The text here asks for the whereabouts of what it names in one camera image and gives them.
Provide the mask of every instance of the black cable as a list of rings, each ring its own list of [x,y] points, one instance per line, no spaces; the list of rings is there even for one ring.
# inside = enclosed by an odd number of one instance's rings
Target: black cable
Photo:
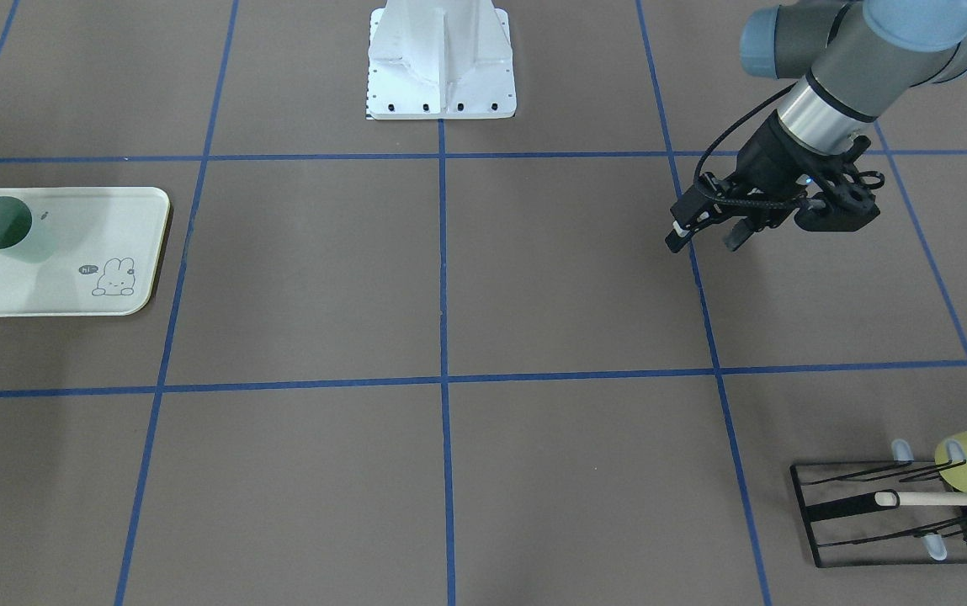
[[[738,130],[738,128],[741,128],[742,124],[745,124],[746,122],[748,122],[748,120],[751,119],[753,115],[760,114],[760,112],[763,111],[764,108],[767,108],[770,104],[775,103],[775,101],[779,99],[782,99],[783,96],[786,95],[786,93],[790,92],[791,88],[794,88],[794,84],[790,84],[786,88],[783,88],[782,91],[776,92],[768,99],[765,99],[763,103],[760,103],[757,105],[757,107],[752,108],[752,111],[749,111],[748,114],[743,115],[740,119],[737,120],[736,123],[731,124],[729,128],[726,128],[726,130],[723,130],[722,134],[719,135],[719,137],[715,139],[715,141],[711,142],[710,146],[707,146],[707,149],[704,151],[704,154],[701,155],[701,157],[699,157],[699,161],[696,162],[695,175],[693,176],[694,187],[703,196],[707,197],[707,199],[713,200],[713,202],[718,204],[726,204],[726,206],[740,206],[740,207],[746,207],[746,208],[759,208],[759,210],[787,210],[788,208],[795,208],[796,206],[798,206],[794,202],[769,202],[769,200],[764,200],[764,199],[730,199],[730,197],[721,196],[721,195],[718,195],[716,192],[710,191],[710,189],[707,189],[705,185],[701,183],[701,180],[699,180],[699,177],[703,175],[703,173],[701,173],[701,170],[703,170],[704,168],[704,162],[707,162],[707,158],[710,157],[711,152],[714,152],[715,148],[718,148],[720,143],[722,143],[722,141],[725,141],[726,137],[729,137],[729,135],[732,135],[734,133],[734,130]]]

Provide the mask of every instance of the rabbit illustration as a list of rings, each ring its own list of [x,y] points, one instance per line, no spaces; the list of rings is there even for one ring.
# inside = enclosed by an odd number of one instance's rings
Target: rabbit illustration
[[[133,295],[135,289],[135,260],[133,258],[110,258],[98,276],[98,288],[94,296]]]

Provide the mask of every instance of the white plastic bracket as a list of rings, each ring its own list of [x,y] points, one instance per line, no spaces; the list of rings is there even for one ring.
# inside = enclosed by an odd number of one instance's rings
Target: white plastic bracket
[[[510,118],[509,15],[491,0],[388,0],[371,13],[367,116]]]

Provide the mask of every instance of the blue grid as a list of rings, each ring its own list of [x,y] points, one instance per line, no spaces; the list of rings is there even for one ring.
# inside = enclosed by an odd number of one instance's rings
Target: blue grid
[[[130,559],[135,545],[135,537],[140,522],[141,505],[146,487],[146,480],[152,457],[153,444],[157,432],[157,418],[161,409],[162,396],[164,394],[183,394],[183,392],[215,392],[215,391],[270,391],[270,389],[326,389],[326,388],[353,388],[353,387],[375,387],[392,385],[439,385],[441,387],[441,421],[442,421],[442,444],[444,446],[444,491],[445,491],[445,536],[446,536],[446,590],[448,590],[449,606],[456,603],[456,568],[455,568],[455,542],[454,542],[454,499],[453,499],[453,461],[452,461],[452,431],[451,417],[449,417],[449,385],[461,383],[495,383],[495,382],[540,382],[541,380],[622,380],[622,379],[642,379],[642,377],[674,377],[674,376],[714,376],[719,392],[720,405],[722,407],[723,418],[725,419],[726,434],[730,441],[731,454],[733,457],[734,472],[738,490],[741,493],[742,506],[744,507],[746,524],[749,534],[750,547],[752,547],[753,559],[757,568],[757,578],[759,578],[761,596],[765,606],[771,606],[771,591],[769,591],[768,577],[764,571],[763,558],[757,540],[755,514],[752,512],[752,504],[749,502],[748,490],[745,483],[745,475],[741,465],[741,450],[738,446],[736,430],[733,426],[733,419],[730,412],[730,404],[726,395],[725,377],[728,375],[783,375],[784,373],[809,373],[809,372],[853,372],[853,371],[883,371],[883,369],[936,369],[936,368],[967,368],[967,337],[961,321],[958,318],[954,304],[949,295],[948,288],[944,283],[943,277],[938,271],[936,258],[934,258],[931,248],[926,241],[921,222],[917,217],[910,201],[909,193],[906,191],[906,184],[902,179],[895,157],[900,155],[967,155],[967,149],[959,150],[896,150],[891,149],[887,139],[879,124],[876,124],[876,134],[882,142],[882,150],[870,150],[868,154],[884,155],[890,162],[891,172],[894,173],[895,182],[898,183],[902,194],[903,203],[909,212],[911,223],[917,231],[922,249],[924,249],[926,260],[936,277],[938,288],[940,289],[944,305],[948,308],[958,340],[965,353],[965,358],[961,360],[913,360],[895,362],[858,362],[857,364],[791,364],[791,365],[764,365],[763,367],[722,367],[719,362],[718,348],[715,346],[715,335],[711,330],[711,320],[709,313],[709,302],[704,293],[701,272],[699,272],[698,261],[694,246],[690,245],[688,261],[696,289],[698,289],[699,300],[701,300],[705,337],[709,345],[711,357],[710,368],[690,368],[690,369],[633,369],[632,371],[588,371],[588,372],[560,372],[560,373],[511,373],[510,375],[450,375],[449,374],[449,315],[448,315],[448,296],[446,286],[448,286],[448,250],[446,250],[446,161],[448,160],[482,160],[482,158],[560,158],[560,157],[666,157],[671,169],[672,181],[675,185],[676,195],[682,194],[683,188],[680,184],[680,177],[677,172],[676,157],[698,157],[702,154],[700,150],[674,150],[669,138],[667,125],[667,111],[663,103],[659,80],[656,75],[655,57],[651,50],[651,42],[648,35],[647,24],[645,21],[644,8],[641,0],[634,0],[636,4],[637,16],[640,20],[640,33],[644,42],[645,57],[648,66],[649,76],[651,77],[653,93],[656,95],[656,107],[659,111],[661,137],[663,137],[664,149],[661,150],[633,150],[633,151],[587,151],[587,152],[567,152],[567,151],[540,151],[540,152],[507,152],[507,153],[453,153],[446,152],[445,149],[445,125],[442,120],[438,122],[438,152],[437,153],[330,153],[330,154],[211,154],[210,146],[213,142],[214,131],[217,126],[218,107],[221,99],[221,89],[225,84],[226,68],[228,68],[230,54],[232,50],[232,38],[236,29],[236,16],[240,0],[233,0],[229,16],[228,29],[224,49],[222,49],[221,64],[218,72],[217,85],[214,92],[214,99],[211,101],[210,122],[207,126],[206,139],[203,153],[201,155],[133,155],[133,157],[0,157],[0,164],[68,164],[69,162],[199,162],[199,175],[195,184],[194,199],[192,199],[191,211],[188,217],[187,235],[184,238],[183,254],[180,258],[179,273],[177,275],[176,289],[174,292],[170,321],[168,321],[167,333],[165,333],[164,349],[162,353],[159,375],[155,385],[144,386],[123,386],[123,387],[80,387],[80,388],[61,388],[61,389],[13,389],[13,391],[0,391],[0,399],[3,398],[41,398],[42,396],[120,396],[120,395],[153,395],[151,404],[150,419],[144,443],[143,460],[141,460],[140,474],[138,475],[135,496],[130,515],[128,536],[125,541],[125,553],[123,553],[120,576],[117,584],[116,598],[114,605],[121,606],[125,601],[125,591],[128,587],[128,576],[130,571]],[[15,13],[19,8],[20,0],[13,0],[13,4],[8,11],[5,24],[3,24],[0,38],[0,57],[3,47],[7,41]],[[715,151],[717,155],[729,155],[733,157],[737,152]],[[437,376],[409,376],[409,377],[375,377],[375,379],[345,379],[345,380],[285,380],[284,382],[256,382],[256,383],[224,383],[224,384],[167,384],[168,362],[170,362],[173,338],[176,329],[176,321],[179,314],[180,301],[183,298],[184,277],[187,273],[188,250],[191,243],[191,236],[194,234],[195,217],[199,212],[199,203],[202,200],[203,184],[205,183],[206,168],[209,162],[299,162],[310,160],[426,160],[439,162],[439,224],[440,224],[440,375]]]

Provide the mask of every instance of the white tray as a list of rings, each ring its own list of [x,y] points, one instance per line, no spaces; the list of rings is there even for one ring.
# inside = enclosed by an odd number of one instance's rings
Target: white tray
[[[0,250],[0,317],[126,316],[150,300],[168,220],[158,188],[0,189],[34,225]]]

